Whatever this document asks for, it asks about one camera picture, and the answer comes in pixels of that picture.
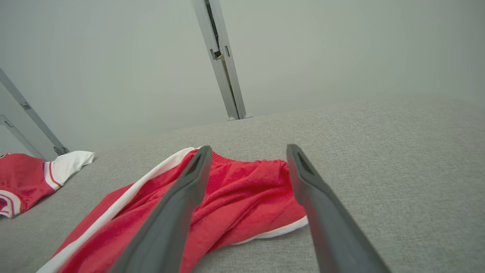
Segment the gray couch cushion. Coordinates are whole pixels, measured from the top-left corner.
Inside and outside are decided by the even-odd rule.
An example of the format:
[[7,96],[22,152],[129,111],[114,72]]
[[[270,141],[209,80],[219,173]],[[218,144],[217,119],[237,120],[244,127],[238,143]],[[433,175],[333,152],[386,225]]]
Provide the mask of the gray couch cushion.
[[[236,160],[285,159],[298,144],[394,272],[485,266],[485,114],[442,97],[358,102],[147,136],[93,164],[13,220],[0,253],[14,272],[42,266],[109,192],[174,152],[211,145]],[[206,255],[195,272],[317,271],[308,227]]]

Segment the red fabric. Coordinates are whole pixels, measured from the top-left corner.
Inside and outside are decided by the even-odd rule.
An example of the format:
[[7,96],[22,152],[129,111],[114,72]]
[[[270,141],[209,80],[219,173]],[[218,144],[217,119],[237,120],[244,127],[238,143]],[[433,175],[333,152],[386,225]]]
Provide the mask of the red fabric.
[[[43,166],[41,158],[26,154],[6,154],[0,158],[0,190],[20,199],[21,213],[33,207],[44,196],[55,192],[44,179]],[[0,211],[5,212],[6,199],[12,203],[11,198],[0,195]]]
[[[107,272],[180,176],[196,150],[175,168],[149,180],[118,215],[100,228],[60,272]],[[131,185],[108,194],[57,250],[82,235]],[[182,259],[189,272],[206,253],[293,223],[305,216],[282,160],[241,162],[213,154],[206,195],[195,209]]]

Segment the gray wall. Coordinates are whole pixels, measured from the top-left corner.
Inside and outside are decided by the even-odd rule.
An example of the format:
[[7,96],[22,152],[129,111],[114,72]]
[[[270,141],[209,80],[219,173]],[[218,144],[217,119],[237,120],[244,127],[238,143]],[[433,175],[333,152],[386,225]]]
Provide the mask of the gray wall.
[[0,1],[0,67],[69,149],[227,120],[190,1]]
[[[0,1],[0,67],[70,149],[227,119],[189,0]],[[485,102],[485,1],[221,6],[255,116],[418,93]]]
[[483,0],[221,0],[255,116],[433,93],[485,103]]

